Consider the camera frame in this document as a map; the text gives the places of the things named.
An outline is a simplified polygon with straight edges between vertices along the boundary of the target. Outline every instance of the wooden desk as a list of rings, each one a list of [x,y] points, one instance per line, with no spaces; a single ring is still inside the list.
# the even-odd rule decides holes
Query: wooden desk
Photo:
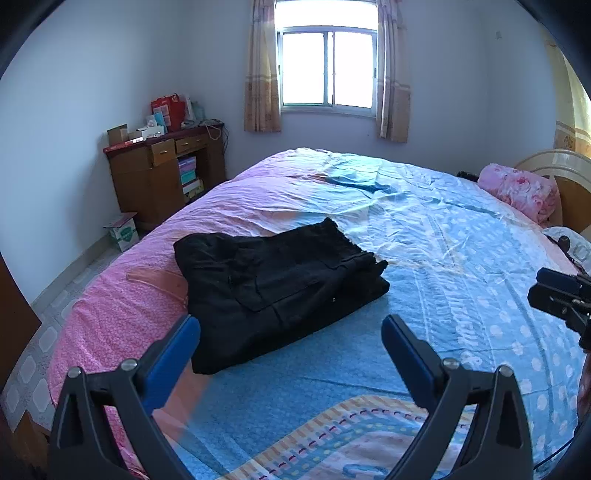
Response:
[[[223,124],[215,125],[220,130]],[[217,130],[210,128],[215,138]],[[226,181],[222,136],[213,140],[206,127],[172,132],[108,152],[113,184],[122,212],[138,212],[136,225],[153,230],[186,205],[178,159],[197,157],[204,192]]]

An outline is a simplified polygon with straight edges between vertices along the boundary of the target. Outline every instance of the beige curtain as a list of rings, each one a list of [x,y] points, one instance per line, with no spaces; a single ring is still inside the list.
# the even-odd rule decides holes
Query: beige curtain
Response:
[[[591,157],[591,100],[554,39],[546,31],[544,36],[556,89],[554,148]]]
[[[244,130],[280,132],[275,0],[253,0]]]
[[[378,4],[378,135],[395,142],[408,141],[410,123],[410,73],[406,26],[400,2]]]

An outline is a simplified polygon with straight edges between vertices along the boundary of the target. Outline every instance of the folded black jacket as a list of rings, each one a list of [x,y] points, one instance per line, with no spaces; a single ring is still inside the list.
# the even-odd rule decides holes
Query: folded black jacket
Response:
[[[195,233],[174,244],[201,325],[193,371],[214,374],[320,330],[384,295],[387,262],[326,219],[269,237]]]

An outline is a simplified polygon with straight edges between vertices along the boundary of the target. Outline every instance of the pink folded cloth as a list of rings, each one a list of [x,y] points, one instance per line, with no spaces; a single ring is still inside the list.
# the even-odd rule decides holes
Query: pink folded cloth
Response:
[[[496,163],[480,172],[478,186],[538,224],[546,222],[560,202],[555,181]]]

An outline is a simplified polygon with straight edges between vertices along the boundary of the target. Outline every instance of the window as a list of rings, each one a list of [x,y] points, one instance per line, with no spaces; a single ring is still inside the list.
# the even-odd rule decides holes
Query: window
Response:
[[[375,116],[375,2],[278,0],[281,109]]]

